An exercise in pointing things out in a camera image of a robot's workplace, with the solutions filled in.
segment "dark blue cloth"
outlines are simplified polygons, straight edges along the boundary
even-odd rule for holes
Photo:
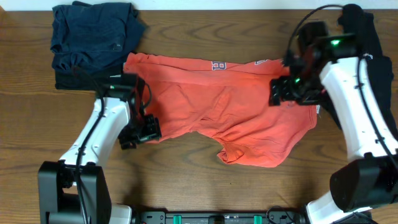
[[[52,67],[56,76],[63,74],[56,77],[56,87],[63,86],[67,74],[76,78],[72,75],[73,66],[92,74],[124,63],[145,30],[131,3],[89,5],[75,1],[72,5],[55,6],[53,15]],[[79,89],[79,80],[64,81],[76,83],[71,89]]]

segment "green strip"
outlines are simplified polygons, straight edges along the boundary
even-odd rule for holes
[[[174,215],[173,216],[173,224],[182,224],[181,215]]]
[[[262,216],[255,215],[254,216],[254,224],[262,224]]]

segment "black fabric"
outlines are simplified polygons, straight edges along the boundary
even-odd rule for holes
[[[93,89],[88,87],[88,81],[73,76],[73,66],[93,77],[100,73],[102,81],[120,75],[114,66],[126,61],[145,30],[130,3],[89,5],[75,1],[72,5],[55,6],[53,15],[52,67],[55,87],[63,90]],[[108,73],[106,78],[104,71],[114,73]]]
[[[338,23],[343,26],[344,33],[356,34],[359,43],[363,46],[374,97],[390,132],[398,140],[397,126],[391,113],[391,84],[394,79],[392,63],[389,57],[382,54],[373,19],[373,14],[364,12],[355,4],[348,4],[344,6],[343,15],[338,19]],[[321,106],[331,114],[341,128],[332,102],[324,102]]]

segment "white surface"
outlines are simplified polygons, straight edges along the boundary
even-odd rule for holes
[[[357,57],[339,59],[338,63],[334,64],[329,62],[320,74],[321,83],[330,95],[343,129],[348,162],[363,158],[367,152],[371,152],[375,157],[387,155],[381,144],[375,141],[377,136],[363,106],[359,90],[355,88],[358,86],[357,62]],[[395,154],[398,142],[392,137],[376,103],[370,87],[365,60],[361,61],[360,72],[363,93],[373,120],[381,136],[385,138],[384,142],[391,154]]]
[[[127,205],[112,204],[109,224],[130,224],[132,209]]]
[[[130,107],[128,103],[121,101],[119,98],[112,97],[104,97],[104,102],[104,115],[90,136],[84,150],[85,154],[81,157],[81,165],[83,166],[87,162],[94,162],[97,166],[104,168],[119,133],[130,120]],[[60,160],[65,160],[66,164],[76,164],[78,149],[97,120],[100,111],[101,101],[97,99],[94,103],[93,113],[87,121],[86,126],[81,131],[75,143],[73,143],[73,146]]]
[[[330,191],[318,200],[308,203],[306,209],[311,224],[330,224],[352,214],[352,212],[344,213],[337,207]],[[372,208],[360,208],[355,212],[364,212],[370,209]]]
[[[6,11],[49,11],[68,0],[0,0]],[[398,9],[397,0],[85,0],[89,4],[132,2],[140,10],[315,9],[325,4],[355,3],[363,9]]]

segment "wooden tabletop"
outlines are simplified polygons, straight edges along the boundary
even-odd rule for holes
[[[306,13],[142,11],[148,29],[137,51],[236,63],[281,58]],[[398,76],[398,13],[373,13]],[[338,15],[322,11],[312,19],[336,31]],[[0,12],[0,223],[39,222],[37,171],[69,149],[93,109],[92,92],[54,88],[52,21],[52,12]],[[398,118],[397,78],[392,91]],[[220,150],[197,133],[130,151],[115,145],[105,169],[112,201],[170,211],[301,207],[327,192],[330,175],[347,164],[343,133],[324,111],[276,168],[225,165]],[[374,219],[397,223],[397,208],[376,209]]]

